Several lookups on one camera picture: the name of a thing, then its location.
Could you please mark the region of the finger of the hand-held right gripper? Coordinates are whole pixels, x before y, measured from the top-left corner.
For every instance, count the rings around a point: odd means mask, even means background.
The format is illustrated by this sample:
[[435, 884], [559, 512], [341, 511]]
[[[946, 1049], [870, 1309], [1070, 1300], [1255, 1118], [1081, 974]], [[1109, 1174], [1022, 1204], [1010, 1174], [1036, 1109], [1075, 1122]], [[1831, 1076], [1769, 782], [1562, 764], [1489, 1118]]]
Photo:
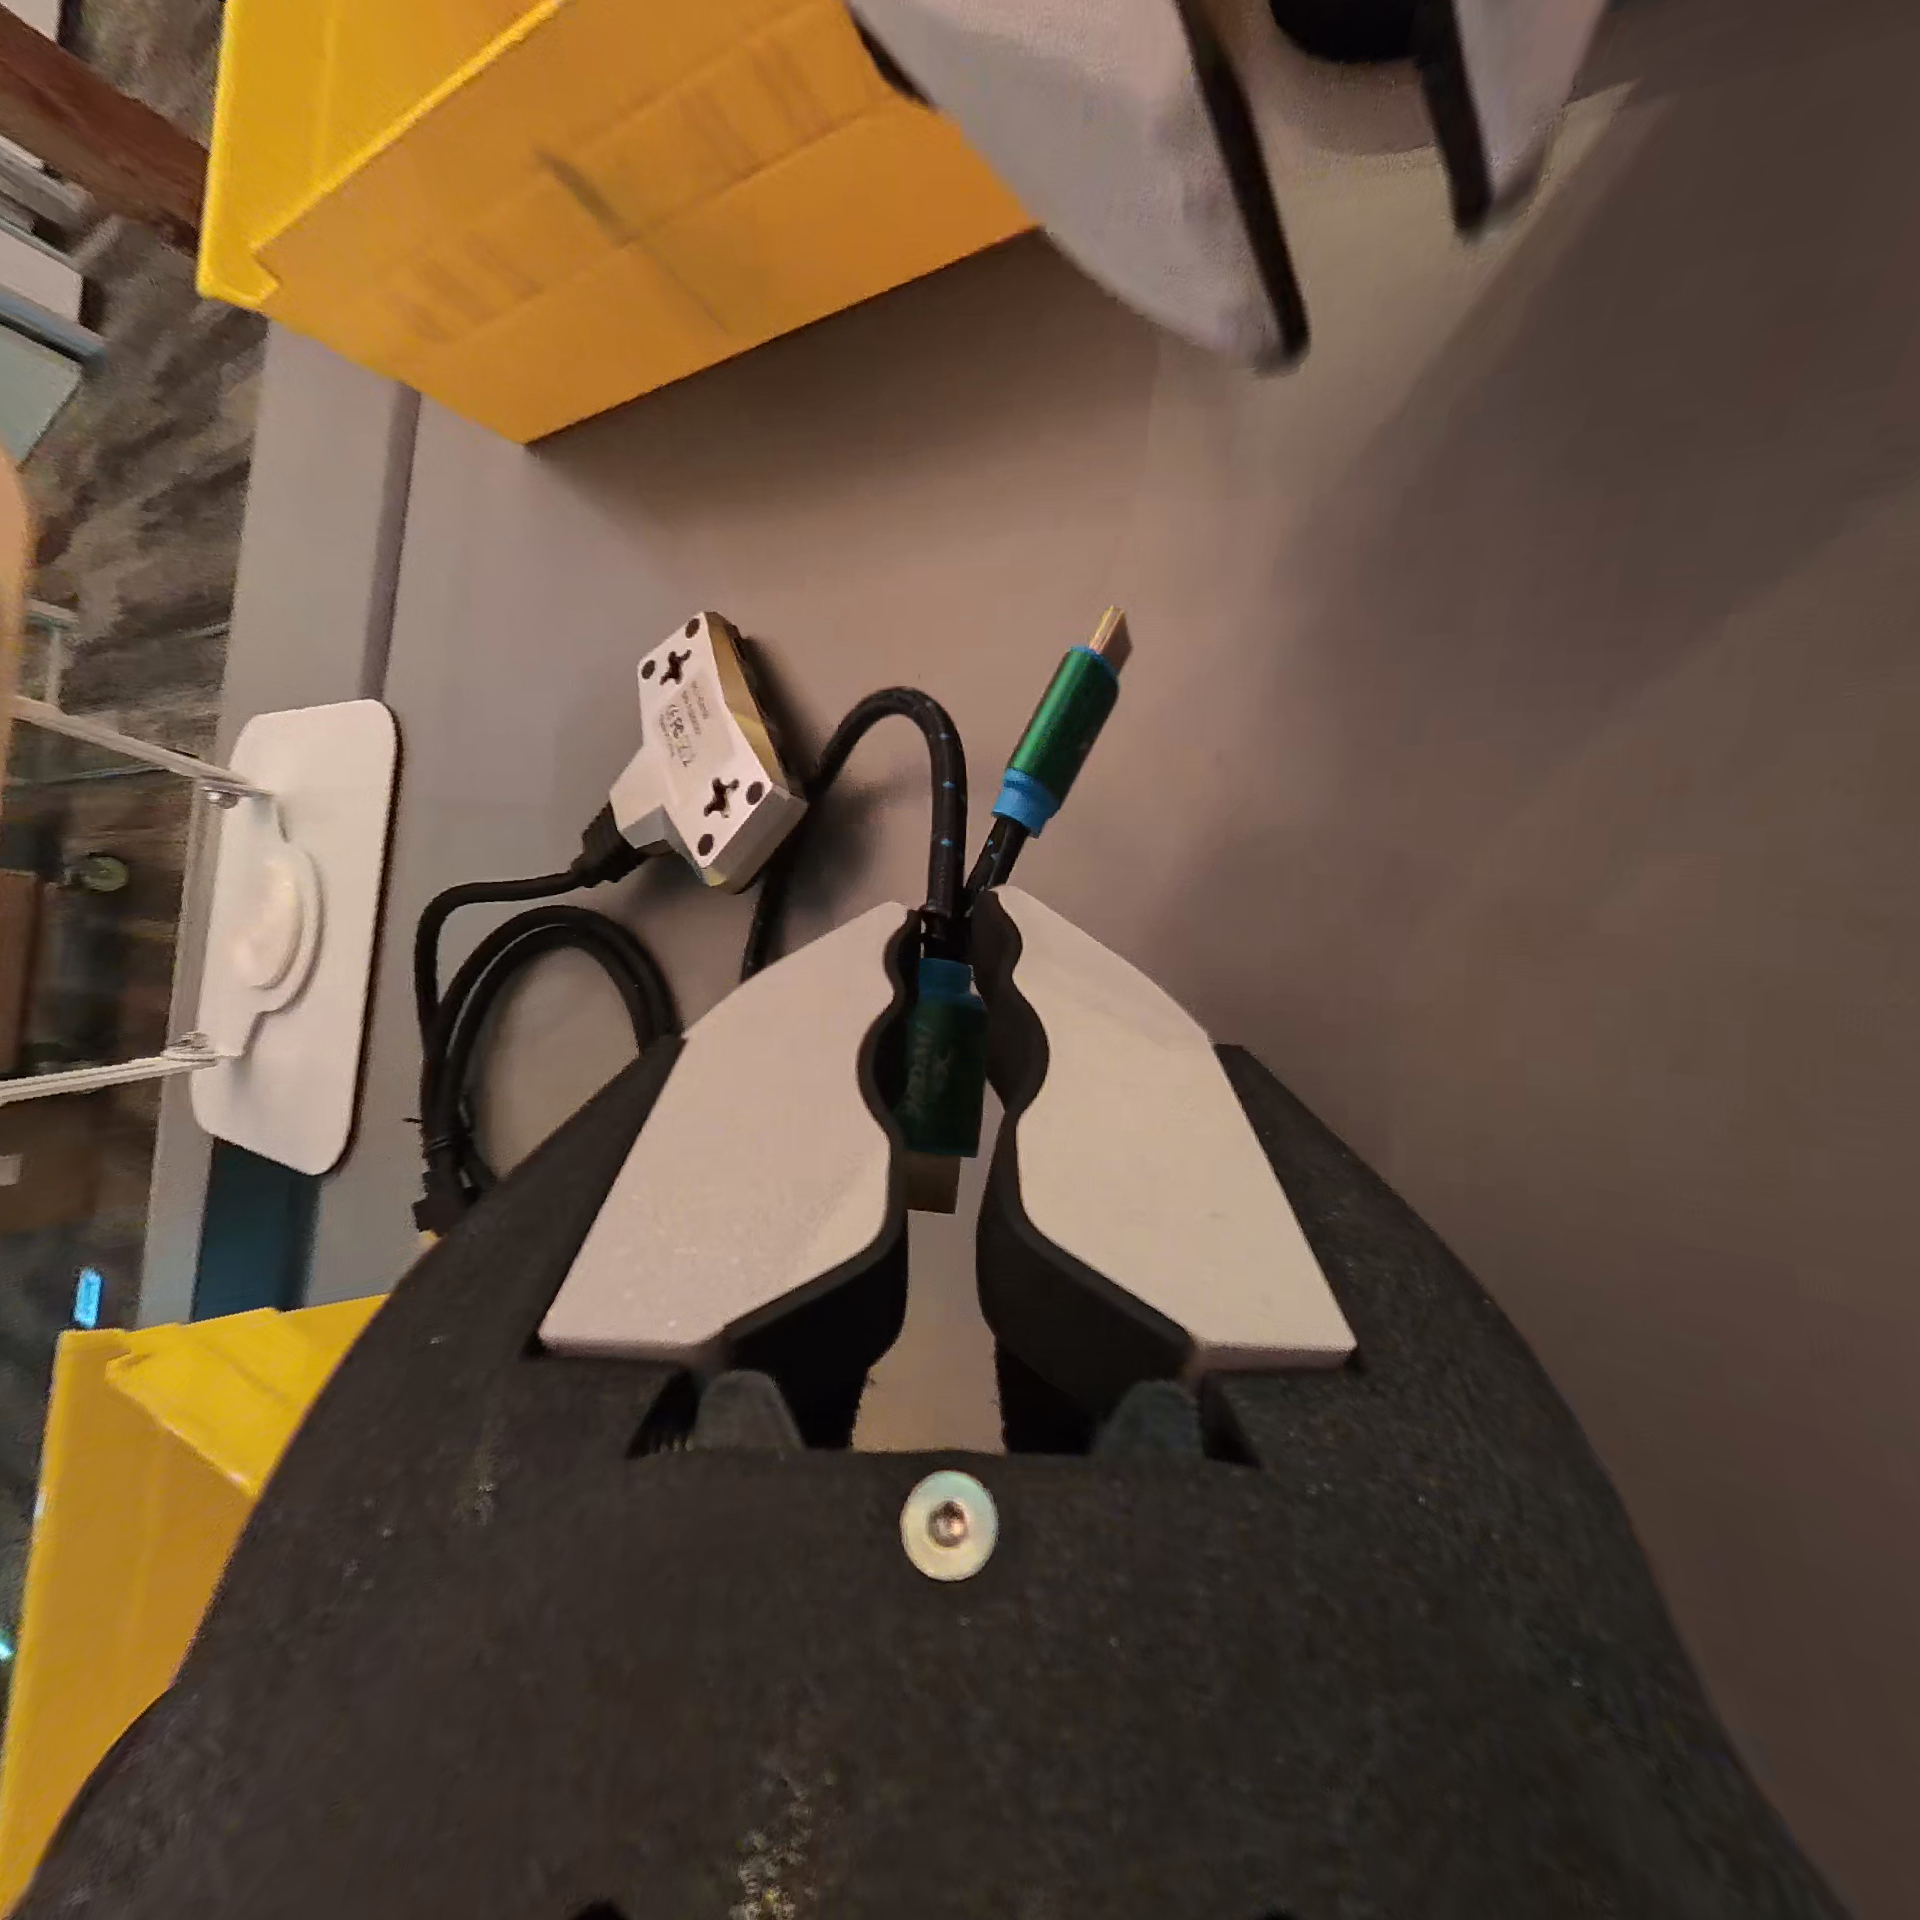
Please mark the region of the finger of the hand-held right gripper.
[[1212, 4], [864, 0], [853, 18], [1115, 307], [1247, 369], [1306, 353], [1306, 300]]
[[1419, 0], [1419, 95], [1456, 230], [1534, 192], [1604, 11], [1604, 0]]

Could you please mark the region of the instruction sign stand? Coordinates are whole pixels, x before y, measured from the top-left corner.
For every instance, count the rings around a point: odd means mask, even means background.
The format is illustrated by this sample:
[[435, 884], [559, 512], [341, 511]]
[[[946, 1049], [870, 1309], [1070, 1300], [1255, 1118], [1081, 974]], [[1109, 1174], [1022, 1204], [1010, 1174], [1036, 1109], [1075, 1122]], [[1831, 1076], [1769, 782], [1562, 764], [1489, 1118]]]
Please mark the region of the instruction sign stand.
[[213, 833], [188, 1027], [136, 1061], [16, 1076], [0, 1103], [184, 1076], [213, 1139], [331, 1174], [356, 1131], [399, 821], [399, 715], [385, 700], [256, 715], [232, 764], [143, 749], [28, 695], [16, 695], [16, 718], [176, 773], [223, 821]]

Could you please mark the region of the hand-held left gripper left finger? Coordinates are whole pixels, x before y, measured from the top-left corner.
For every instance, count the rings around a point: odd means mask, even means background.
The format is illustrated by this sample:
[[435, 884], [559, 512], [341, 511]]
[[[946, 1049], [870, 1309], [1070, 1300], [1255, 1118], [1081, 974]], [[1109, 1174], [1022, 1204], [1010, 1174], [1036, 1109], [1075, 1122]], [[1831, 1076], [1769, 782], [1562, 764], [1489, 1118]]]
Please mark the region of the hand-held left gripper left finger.
[[897, 1122], [870, 1061], [902, 942], [910, 912], [870, 907], [683, 1027], [540, 1316], [548, 1353], [717, 1372], [897, 1264]]

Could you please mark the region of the silver adapter hub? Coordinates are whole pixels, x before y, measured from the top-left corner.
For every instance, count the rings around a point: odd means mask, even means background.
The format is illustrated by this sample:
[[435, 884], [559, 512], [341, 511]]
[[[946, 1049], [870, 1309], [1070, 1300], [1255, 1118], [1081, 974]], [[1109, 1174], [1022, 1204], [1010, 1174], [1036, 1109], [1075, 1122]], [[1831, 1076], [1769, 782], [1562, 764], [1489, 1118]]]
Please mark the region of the silver adapter hub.
[[728, 617], [690, 617], [642, 660], [642, 752], [606, 805], [642, 861], [667, 851], [728, 897], [808, 823], [808, 782], [780, 756]]

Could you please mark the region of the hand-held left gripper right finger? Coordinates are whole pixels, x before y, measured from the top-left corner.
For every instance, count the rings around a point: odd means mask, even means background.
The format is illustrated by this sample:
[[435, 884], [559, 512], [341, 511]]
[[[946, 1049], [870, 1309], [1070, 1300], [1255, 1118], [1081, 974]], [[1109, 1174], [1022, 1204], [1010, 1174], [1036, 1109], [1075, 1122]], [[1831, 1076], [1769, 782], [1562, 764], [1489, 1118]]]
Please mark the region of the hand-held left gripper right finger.
[[1353, 1324], [1219, 1070], [1131, 956], [1004, 884], [970, 919], [1004, 1103], [975, 1300], [1036, 1378], [1326, 1372]]

